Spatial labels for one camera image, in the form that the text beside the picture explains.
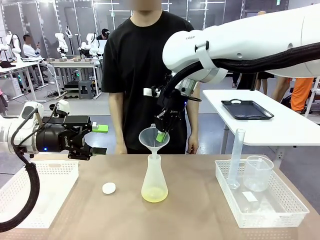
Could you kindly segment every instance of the hand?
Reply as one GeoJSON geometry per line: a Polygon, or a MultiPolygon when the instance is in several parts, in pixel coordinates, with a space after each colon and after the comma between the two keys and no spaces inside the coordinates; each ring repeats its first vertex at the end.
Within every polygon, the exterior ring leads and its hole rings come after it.
{"type": "Polygon", "coordinates": [[[198,142],[198,134],[192,134],[189,136],[188,139],[188,154],[197,154],[199,148],[199,142],[198,142]]]}
{"type": "Polygon", "coordinates": [[[125,143],[117,143],[115,145],[115,154],[128,154],[125,143]]]}

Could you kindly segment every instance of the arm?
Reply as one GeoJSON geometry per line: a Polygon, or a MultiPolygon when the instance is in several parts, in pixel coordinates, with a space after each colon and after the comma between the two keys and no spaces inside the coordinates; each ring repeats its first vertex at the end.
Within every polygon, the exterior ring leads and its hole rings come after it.
{"type": "Polygon", "coordinates": [[[117,48],[112,41],[108,41],[104,47],[102,72],[102,92],[109,93],[109,108],[115,130],[115,153],[126,154],[127,148],[123,135],[125,83],[118,67],[117,48]]]}
{"type": "MultiPolygon", "coordinates": [[[[196,86],[193,97],[200,99],[200,84],[196,86]]],[[[189,154],[196,154],[199,148],[198,142],[198,115],[199,115],[199,102],[197,101],[188,101],[186,105],[186,113],[188,115],[190,128],[191,128],[191,135],[188,139],[188,153],[189,154]]]]}
{"type": "Polygon", "coordinates": [[[123,127],[123,104],[124,93],[109,93],[109,108],[111,119],[115,131],[116,144],[125,144],[124,135],[122,132],[123,127]]]}

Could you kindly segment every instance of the desk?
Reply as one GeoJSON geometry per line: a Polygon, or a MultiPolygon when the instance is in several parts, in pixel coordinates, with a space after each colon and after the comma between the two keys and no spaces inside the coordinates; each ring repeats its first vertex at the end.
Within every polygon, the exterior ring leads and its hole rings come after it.
{"type": "MultiPolygon", "coordinates": [[[[38,154],[36,160],[67,160],[38,154]]],[[[79,162],[79,178],[49,229],[13,229],[6,240],[319,240],[320,216],[279,169],[310,213],[297,228],[239,228],[215,176],[228,155],[163,155],[168,197],[141,197],[147,155],[107,155],[79,162]],[[102,185],[114,182],[112,195],[102,185]]]]}
{"type": "Polygon", "coordinates": [[[71,59],[68,59],[67,61],[59,61],[58,59],[56,59],[55,61],[48,61],[48,63],[57,68],[59,78],[62,79],[62,82],[64,82],[64,79],[72,79],[72,73],[70,69],[78,69],[80,81],[85,80],[86,77],[84,76],[84,74],[86,76],[89,75],[87,69],[93,69],[96,93],[96,97],[94,99],[98,98],[101,95],[101,92],[99,90],[99,86],[101,86],[102,79],[100,59],[92,59],[92,61],[85,61],[84,59],[82,59],[81,61],[73,61],[71,59]]]}
{"type": "MultiPolygon", "coordinates": [[[[27,86],[25,83],[25,79],[24,79],[24,75],[23,72],[26,72],[26,78],[28,80],[29,83],[29,87],[31,90],[31,95],[34,101],[37,101],[36,95],[35,95],[35,90],[34,90],[34,86],[32,84],[31,81],[31,77],[30,77],[30,72],[29,72],[29,67],[37,65],[39,72],[40,72],[40,77],[41,77],[41,81],[42,81],[42,86],[39,86],[39,88],[43,88],[45,86],[47,86],[48,84],[45,85],[44,83],[44,79],[40,70],[40,66],[38,62],[12,62],[12,65],[15,65],[13,67],[8,67],[8,68],[2,68],[0,67],[0,75],[1,76],[5,76],[5,75],[10,75],[11,78],[13,78],[13,74],[14,73],[19,73],[20,77],[22,78],[22,86],[23,88],[26,90],[27,86]]],[[[32,72],[33,78],[36,79],[36,74],[34,73],[33,69],[30,70],[32,72]]]]}
{"type": "Polygon", "coordinates": [[[264,95],[250,90],[204,90],[206,98],[225,123],[220,153],[226,152],[229,129],[233,134],[244,129],[244,144],[249,146],[277,146],[274,164],[279,167],[288,146],[320,146],[320,126],[264,95]],[[236,120],[221,101],[252,100],[274,115],[270,120],[236,120]]]}

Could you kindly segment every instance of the paper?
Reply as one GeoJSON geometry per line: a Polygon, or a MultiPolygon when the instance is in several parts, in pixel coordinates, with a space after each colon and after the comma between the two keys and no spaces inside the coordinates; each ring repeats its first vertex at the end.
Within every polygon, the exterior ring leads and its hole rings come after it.
{"type": "Polygon", "coordinates": [[[257,202],[258,201],[258,199],[256,199],[255,195],[250,191],[243,191],[242,194],[245,196],[245,198],[249,202],[257,202]]]}

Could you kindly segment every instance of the white basket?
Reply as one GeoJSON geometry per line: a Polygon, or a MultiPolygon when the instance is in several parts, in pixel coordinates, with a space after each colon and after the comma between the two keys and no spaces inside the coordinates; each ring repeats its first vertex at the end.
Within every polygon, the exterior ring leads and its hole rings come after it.
{"type": "MultiPolygon", "coordinates": [[[[223,191],[223,194],[228,202],[228,205],[233,213],[233,216],[239,228],[289,228],[298,227],[306,214],[309,213],[308,208],[301,202],[301,200],[289,189],[289,187],[280,179],[280,177],[272,171],[268,189],[264,193],[276,201],[282,210],[275,212],[242,212],[239,207],[234,194],[228,186],[226,178],[228,177],[230,160],[216,160],[215,161],[215,176],[223,191]]],[[[242,180],[245,171],[245,161],[242,160],[238,168],[239,179],[242,180]]]]}
{"type": "MultiPolygon", "coordinates": [[[[78,176],[78,161],[33,161],[40,179],[40,193],[34,209],[17,228],[48,229],[62,207],[78,176]]],[[[0,222],[16,216],[26,204],[30,180],[20,169],[0,189],[0,222]]]]}

